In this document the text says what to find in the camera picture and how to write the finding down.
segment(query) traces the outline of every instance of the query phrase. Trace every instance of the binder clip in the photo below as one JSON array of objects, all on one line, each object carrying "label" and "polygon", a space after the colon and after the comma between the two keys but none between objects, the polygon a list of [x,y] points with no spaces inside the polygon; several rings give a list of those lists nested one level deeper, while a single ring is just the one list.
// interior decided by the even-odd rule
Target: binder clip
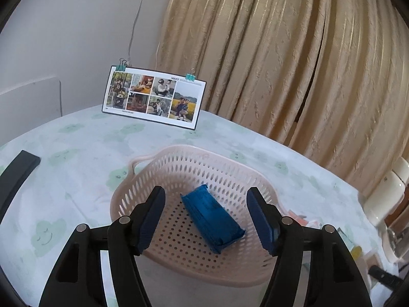
[{"label": "binder clip", "polygon": [[188,73],[188,74],[186,75],[186,79],[187,79],[188,81],[194,81],[194,80],[196,79],[195,69],[191,69],[190,72],[191,72],[191,73]]},{"label": "binder clip", "polygon": [[120,59],[119,61],[121,63],[117,65],[117,68],[115,69],[115,71],[125,71],[127,61],[125,59]]}]

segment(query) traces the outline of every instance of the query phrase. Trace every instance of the blue wrapped object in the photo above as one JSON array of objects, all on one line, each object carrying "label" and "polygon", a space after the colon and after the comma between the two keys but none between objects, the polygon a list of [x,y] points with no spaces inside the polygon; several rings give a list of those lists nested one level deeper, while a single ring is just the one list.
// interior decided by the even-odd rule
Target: blue wrapped object
[{"label": "blue wrapped object", "polygon": [[244,235],[245,231],[207,191],[205,184],[181,200],[212,252],[220,254]]}]

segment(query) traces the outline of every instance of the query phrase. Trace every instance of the metal screw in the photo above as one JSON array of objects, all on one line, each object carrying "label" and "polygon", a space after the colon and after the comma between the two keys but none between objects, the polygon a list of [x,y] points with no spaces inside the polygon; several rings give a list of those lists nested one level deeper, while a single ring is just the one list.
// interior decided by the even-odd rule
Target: metal screw
[{"label": "metal screw", "polygon": [[283,219],[281,221],[285,225],[291,225],[292,224],[292,219],[290,217],[283,217]]},{"label": "metal screw", "polygon": [[130,218],[128,216],[123,216],[119,219],[121,224],[128,224],[130,222]]},{"label": "metal screw", "polygon": [[77,226],[77,228],[76,228],[76,230],[77,230],[78,232],[84,232],[86,229],[87,229],[87,225],[85,225],[85,224],[79,224],[79,225]]},{"label": "metal screw", "polygon": [[325,225],[325,231],[327,231],[328,233],[334,233],[335,227],[333,227],[332,225]]}]

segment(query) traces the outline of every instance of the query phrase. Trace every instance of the chair backrest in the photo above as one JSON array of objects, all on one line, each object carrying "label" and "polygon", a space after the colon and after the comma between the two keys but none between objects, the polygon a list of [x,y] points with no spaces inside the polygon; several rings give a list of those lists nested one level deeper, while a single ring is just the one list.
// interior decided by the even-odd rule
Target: chair backrest
[{"label": "chair backrest", "polygon": [[0,94],[0,146],[61,117],[61,83],[56,77]]}]

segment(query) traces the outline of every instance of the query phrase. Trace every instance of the table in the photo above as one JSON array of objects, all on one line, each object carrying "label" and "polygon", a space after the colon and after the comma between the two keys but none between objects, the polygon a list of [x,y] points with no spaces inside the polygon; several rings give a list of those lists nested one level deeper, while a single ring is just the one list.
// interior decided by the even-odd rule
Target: table
[{"label": "table", "polygon": [[[0,148],[0,173],[21,150],[42,158],[0,226],[0,263],[27,304],[38,306],[49,273],[79,223],[111,223],[111,196],[130,159],[171,144],[195,145],[261,172],[285,209],[340,227],[364,253],[379,250],[385,269],[396,273],[359,205],[357,190],[300,154],[204,111],[193,131],[104,114],[96,106],[51,121]],[[108,305],[117,306],[106,253],[102,264]],[[267,283],[246,289],[203,283],[143,256],[138,267],[153,307],[256,307],[267,288]],[[377,284],[371,291],[374,306],[382,306],[389,295]]]}]

